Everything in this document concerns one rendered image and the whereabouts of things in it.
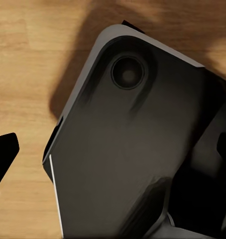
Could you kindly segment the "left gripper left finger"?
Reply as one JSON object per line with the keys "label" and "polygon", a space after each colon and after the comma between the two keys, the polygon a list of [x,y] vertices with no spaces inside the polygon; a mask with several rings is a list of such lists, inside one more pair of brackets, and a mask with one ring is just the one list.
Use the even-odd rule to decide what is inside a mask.
{"label": "left gripper left finger", "polygon": [[19,144],[14,132],[0,136],[0,182],[18,152]]}

